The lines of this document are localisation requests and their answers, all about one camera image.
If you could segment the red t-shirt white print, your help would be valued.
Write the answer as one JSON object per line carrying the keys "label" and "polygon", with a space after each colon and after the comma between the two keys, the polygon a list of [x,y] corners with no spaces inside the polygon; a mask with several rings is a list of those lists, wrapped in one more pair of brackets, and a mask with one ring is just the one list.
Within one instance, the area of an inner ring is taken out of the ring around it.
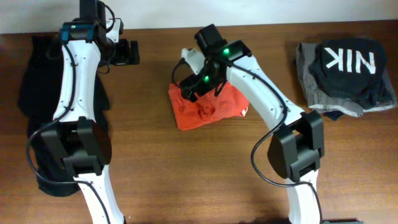
{"label": "red t-shirt white print", "polygon": [[224,118],[244,117],[248,112],[249,101],[230,83],[227,83],[218,96],[211,90],[195,102],[186,100],[176,85],[170,84],[168,94],[179,130],[186,131]]}

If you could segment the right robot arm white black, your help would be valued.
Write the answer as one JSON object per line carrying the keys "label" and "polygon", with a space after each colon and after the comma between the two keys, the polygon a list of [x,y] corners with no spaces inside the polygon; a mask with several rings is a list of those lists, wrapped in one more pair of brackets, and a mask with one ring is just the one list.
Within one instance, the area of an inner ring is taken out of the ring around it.
{"label": "right robot arm white black", "polygon": [[254,145],[251,164],[266,182],[287,189],[289,222],[323,223],[317,178],[325,155],[323,120],[290,101],[263,72],[241,40],[228,42],[210,24],[194,36],[197,49],[182,49],[179,64],[193,72],[180,89],[196,101],[226,84],[238,89],[261,116],[269,132]]}

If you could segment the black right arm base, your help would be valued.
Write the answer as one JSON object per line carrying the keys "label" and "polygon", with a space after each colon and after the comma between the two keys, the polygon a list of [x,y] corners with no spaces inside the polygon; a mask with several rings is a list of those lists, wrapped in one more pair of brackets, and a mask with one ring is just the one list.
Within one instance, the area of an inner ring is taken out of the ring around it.
{"label": "black right arm base", "polygon": [[323,220],[322,224],[364,224],[364,222],[356,219],[337,219],[337,220]]}

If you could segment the black folded shirt white letters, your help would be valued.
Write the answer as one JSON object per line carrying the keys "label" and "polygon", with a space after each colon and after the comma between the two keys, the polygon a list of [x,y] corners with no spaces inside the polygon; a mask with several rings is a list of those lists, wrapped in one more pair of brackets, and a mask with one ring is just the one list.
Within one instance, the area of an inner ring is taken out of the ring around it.
{"label": "black folded shirt white letters", "polygon": [[324,40],[316,46],[315,59],[308,70],[328,96],[353,101],[367,110],[392,100],[382,77],[386,61],[378,41]]}

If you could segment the grey folded garment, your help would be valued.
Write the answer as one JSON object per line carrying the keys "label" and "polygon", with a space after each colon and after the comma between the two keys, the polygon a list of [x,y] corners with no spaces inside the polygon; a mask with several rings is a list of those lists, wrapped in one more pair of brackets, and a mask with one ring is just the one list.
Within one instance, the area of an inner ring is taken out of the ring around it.
{"label": "grey folded garment", "polygon": [[359,104],[342,98],[332,98],[319,89],[314,77],[308,71],[308,66],[315,59],[316,43],[298,44],[295,53],[295,64],[297,76],[303,90],[308,107],[320,114],[328,111],[341,111],[344,115],[355,118],[361,117],[364,113],[386,111],[397,107],[397,97],[387,71],[382,75],[382,82],[385,84],[387,96],[391,99],[386,102],[378,102],[370,109],[364,109]]}

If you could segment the dark navy folded garment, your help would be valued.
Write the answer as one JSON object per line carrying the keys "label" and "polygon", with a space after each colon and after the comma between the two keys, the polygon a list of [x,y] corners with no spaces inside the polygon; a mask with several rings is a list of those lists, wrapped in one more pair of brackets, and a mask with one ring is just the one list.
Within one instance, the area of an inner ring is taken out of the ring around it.
{"label": "dark navy folded garment", "polygon": [[337,121],[344,113],[341,111],[328,111],[324,112],[323,116],[330,118],[332,121]]}

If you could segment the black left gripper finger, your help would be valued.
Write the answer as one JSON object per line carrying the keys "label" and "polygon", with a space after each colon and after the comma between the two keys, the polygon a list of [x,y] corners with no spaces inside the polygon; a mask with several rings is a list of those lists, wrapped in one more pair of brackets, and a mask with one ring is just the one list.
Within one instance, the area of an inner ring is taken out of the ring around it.
{"label": "black left gripper finger", "polygon": [[136,40],[130,41],[129,63],[131,65],[139,65],[139,63],[140,63],[139,44],[138,44],[138,41],[136,41]]}
{"label": "black left gripper finger", "polygon": [[113,65],[127,65],[129,63],[129,41],[120,39],[115,43],[115,55],[113,57]]}

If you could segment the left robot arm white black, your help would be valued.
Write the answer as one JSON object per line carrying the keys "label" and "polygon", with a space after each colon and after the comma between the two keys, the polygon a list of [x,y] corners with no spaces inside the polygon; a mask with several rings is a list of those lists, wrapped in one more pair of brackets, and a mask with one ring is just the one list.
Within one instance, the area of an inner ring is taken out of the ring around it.
{"label": "left robot arm white black", "polygon": [[63,76],[53,120],[37,130],[59,168],[81,189],[93,223],[125,223],[109,177],[112,146],[95,118],[97,69],[137,65],[136,41],[120,39],[123,21],[103,1],[80,1],[79,16],[59,32]]}

